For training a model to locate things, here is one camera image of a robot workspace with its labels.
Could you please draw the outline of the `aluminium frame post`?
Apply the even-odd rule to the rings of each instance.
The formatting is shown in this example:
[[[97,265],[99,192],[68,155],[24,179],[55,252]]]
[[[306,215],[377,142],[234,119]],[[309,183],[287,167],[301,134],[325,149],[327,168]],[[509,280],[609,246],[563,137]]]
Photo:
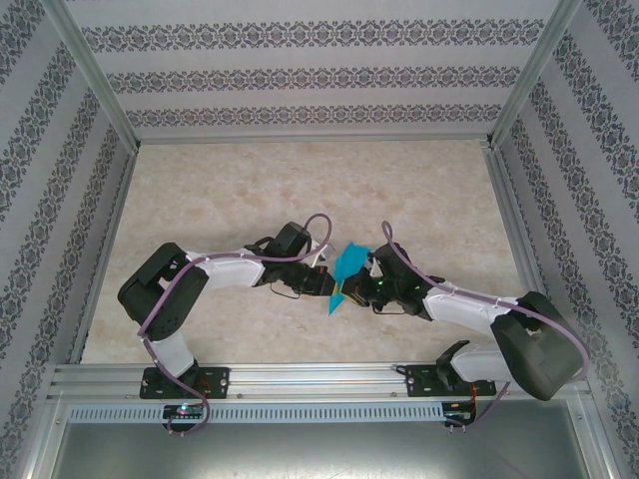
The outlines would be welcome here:
[[[590,397],[566,400],[589,479],[622,479],[603,422]]]
[[[69,406],[61,398],[46,401],[19,479],[51,479],[68,416]]]
[[[582,0],[558,0],[493,129],[482,144],[483,148],[493,149],[503,142],[581,3]]]
[[[129,153],[140,140],[65,0],[39,0]]]

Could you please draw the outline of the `small circuit board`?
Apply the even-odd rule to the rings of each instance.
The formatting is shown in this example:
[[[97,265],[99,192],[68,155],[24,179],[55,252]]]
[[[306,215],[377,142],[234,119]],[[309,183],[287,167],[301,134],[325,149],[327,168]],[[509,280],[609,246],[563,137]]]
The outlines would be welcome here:
[[[472,424],[477,415],[476,402],[443,402],[442,403],[444,422],[447,426],[467,427]]]
[[[200,424],[204,417],[205,409],[201,404],[165,405],[162,410],[163,426],[178,433],[190,431]]]

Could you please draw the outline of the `wide aluminium mounting rail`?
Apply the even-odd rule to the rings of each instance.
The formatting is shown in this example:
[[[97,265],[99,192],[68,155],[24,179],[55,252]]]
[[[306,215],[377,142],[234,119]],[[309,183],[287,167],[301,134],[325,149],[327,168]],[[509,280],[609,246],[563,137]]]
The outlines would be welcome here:
[[[54,369],[46,400],[127,403],[140,400],[144,364],[67,364]],[[408,398],[406,379],[390,362],[231,364],[227,400],[390,402]]]

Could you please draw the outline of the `aluminium side rail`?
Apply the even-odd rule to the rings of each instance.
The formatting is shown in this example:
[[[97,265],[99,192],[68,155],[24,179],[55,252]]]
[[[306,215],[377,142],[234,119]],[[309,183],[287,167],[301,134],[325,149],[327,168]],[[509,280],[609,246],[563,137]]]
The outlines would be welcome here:
[[[523,216],[500,152],[493,149],[488,142],[481,143],[481,150],[520,282],[526,291],[536,290],[546,293]]]

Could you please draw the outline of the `thin aluminium wall rail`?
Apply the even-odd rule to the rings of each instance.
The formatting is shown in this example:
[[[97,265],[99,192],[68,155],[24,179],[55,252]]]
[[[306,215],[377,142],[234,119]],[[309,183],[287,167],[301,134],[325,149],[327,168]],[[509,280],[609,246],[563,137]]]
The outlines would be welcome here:
[[[478,141],[489,144],[488,134],[346,134],[346,135],[260,135],[217,137],[163,137],[141,139],[140,145],[199,145],[199,144],[274,144],[274,143],[335,143],[335,142],[420,142],[420,141]]]

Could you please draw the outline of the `blue paper sheet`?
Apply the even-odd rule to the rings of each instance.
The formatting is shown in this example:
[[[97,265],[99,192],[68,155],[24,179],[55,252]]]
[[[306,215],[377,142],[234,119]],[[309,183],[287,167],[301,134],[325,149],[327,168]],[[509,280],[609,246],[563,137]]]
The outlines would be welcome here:
[[[368,246],[360,245],[354,242],[350,242],[343,252],[338,256],[335,261],[333,278],[342,282],[341,287],[344,285],[344,281],[357,274],[362,267],[364,267],[367,254],[371,251]],[[345,299],[344,294],[333,293],[328,301],[328,315],[335,313],[337,308],[343,303]]]

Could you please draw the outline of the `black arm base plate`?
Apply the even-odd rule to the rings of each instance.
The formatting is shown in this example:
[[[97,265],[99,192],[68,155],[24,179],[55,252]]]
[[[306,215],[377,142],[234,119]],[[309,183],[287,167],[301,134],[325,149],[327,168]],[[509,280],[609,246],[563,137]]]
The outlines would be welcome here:
[[[230,382],[230,370],[226,367],[194,365],[178,377],[191,389],[207,399],[226,399]],[[171,381],[159,368],[144,370],[139,396],[142,399],[195,399],[196,396]]]
[[[472,392],[479,397],[497,394],[492,381],[466,381],[449,365],[398,365],[395,372],[404,378],[409,397],[471,396]]]

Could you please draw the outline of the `grey metal sheet panel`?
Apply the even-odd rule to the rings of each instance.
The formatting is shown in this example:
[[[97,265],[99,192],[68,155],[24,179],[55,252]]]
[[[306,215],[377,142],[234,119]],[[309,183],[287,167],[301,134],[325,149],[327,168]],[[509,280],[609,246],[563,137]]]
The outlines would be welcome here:
[[[73,424],[51,479],[590,479],[566,436],[433,424]]]

